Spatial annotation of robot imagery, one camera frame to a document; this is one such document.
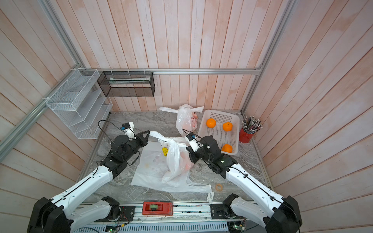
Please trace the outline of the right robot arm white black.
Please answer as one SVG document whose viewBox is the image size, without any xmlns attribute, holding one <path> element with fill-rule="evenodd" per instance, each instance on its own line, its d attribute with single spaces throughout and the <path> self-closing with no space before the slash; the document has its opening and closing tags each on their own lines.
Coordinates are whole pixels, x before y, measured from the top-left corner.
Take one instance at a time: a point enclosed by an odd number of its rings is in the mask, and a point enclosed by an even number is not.
<svg viewBox="0 0 373 233">
<path fill-rule="evenodd" d="M 296 199 L 284 198 L 249 174 L 236 159 L 222 153 L 213 136 L 200 137 L 194 133 L 185 136 L 192 163 L 204 161 L 216 174 L 234 183 L 253 202 L 247 202 L 236 194 L 229 195 L 217 211 L 223 218 L 240 216 L 255 222 L 268 233 L 298 233 L 302 218 Z"/>
</svg>

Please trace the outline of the white printed plastic bag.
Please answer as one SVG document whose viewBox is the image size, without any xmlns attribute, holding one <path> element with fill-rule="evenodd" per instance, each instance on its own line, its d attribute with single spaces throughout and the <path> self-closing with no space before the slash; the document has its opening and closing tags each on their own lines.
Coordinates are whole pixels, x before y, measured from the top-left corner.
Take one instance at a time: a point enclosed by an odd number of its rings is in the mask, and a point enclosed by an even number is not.
<svg viewBox="0 0 373 233">
<path fill-rule="evenodd" d="M 197 129 L 198 116 L 197 112 L 201 113 L 204 110 L 204 106 L 193 108 L 188 104 L 184 104 L 179 109 L 172 109 L 168 107 L 160 107 L 160 111 L 176 113 L 176 128 L 182 137 L 186 136 L 183 130 L 193 132 Z"/>
</svg>

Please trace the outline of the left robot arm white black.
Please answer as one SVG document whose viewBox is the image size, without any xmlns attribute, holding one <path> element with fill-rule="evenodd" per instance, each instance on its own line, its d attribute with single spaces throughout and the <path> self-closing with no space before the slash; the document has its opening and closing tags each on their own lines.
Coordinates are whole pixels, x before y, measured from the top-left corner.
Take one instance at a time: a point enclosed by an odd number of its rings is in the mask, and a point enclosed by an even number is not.
<svg viewBox="0 0 373 233">
<path fill-rule="evenodd" d="M 66 191 L 51 199 L 43 197 L 34 204 L 27 232 L 73 233 L 96 220 L 120 220 L 119 202 L 109 196 L 88 207 L 78 209 L 78 206 L 129 166 L 129 159 L 148 144 L 149 136 L 150 131 L 144 131 L 133 139 L 127 135 L 116 137 L 108 156 L 93 172 Z"/>
</svg>

